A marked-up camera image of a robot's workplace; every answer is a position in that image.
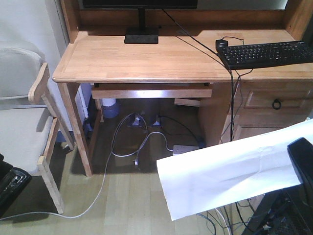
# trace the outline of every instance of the white sheet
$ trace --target white sheet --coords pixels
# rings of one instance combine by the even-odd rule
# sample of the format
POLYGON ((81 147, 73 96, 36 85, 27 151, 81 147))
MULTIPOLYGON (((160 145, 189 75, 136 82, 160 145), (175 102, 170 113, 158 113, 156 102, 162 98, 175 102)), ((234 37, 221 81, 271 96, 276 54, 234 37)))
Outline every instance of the white sheet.
POLYGON ((287 153, 300 137, 313 143, 313 119, 158 160, 172 220, 300 184, 287 153))

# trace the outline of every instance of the desk drawer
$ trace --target desk drawer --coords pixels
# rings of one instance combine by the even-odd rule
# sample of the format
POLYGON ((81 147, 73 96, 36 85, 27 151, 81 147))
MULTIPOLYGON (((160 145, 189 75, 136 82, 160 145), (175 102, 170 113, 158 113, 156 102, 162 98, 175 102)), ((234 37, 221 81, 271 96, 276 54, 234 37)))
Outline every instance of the desk drawer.
POLYGON ((280 109, 301 108, 309 91, 250 91, 244 108, 280 109))
POLYGON ((306 114, 313 106, 313 82, 243 82, 235 110, 264 114, 306 114))

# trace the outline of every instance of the electrical outlet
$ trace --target electrical outlet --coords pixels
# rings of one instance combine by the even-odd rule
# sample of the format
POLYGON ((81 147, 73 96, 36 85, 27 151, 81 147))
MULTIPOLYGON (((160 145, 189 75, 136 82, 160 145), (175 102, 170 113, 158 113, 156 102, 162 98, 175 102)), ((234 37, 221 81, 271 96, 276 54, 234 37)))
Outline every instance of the electrical outlet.
POLYGON ((142 127, 142 119, 138 114, 133 114, 130 117, 129 125, 130 127, 142 127))

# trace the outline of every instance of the chair cushion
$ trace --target chair cushion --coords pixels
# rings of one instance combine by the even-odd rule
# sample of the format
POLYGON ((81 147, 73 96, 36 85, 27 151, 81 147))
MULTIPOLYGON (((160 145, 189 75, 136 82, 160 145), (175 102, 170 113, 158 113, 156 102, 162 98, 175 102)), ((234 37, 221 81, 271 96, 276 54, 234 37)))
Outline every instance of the chair cushion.
POLYGON ((16 46, 16 43, 0 42, 0 99, 27 97, 43 63, 34 47, 16 46))
POLYGON ((34 175, 51 129, 52 116, 45 108, 0 111, 0 153, 4 161, 34 175))

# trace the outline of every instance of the chair armrest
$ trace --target chair armrest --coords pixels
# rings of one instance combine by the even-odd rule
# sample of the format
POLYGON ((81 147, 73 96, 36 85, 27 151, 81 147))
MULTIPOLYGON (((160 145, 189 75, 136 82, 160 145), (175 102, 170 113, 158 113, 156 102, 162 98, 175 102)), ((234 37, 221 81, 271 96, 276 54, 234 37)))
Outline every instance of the chair armrest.
POLYGON ((47 63, 41 66, 37 78, 28 92, 28 100, 31 104, 37 104, 41 100, 41 96, 48 89, 48 79, 50 77, 47 63))

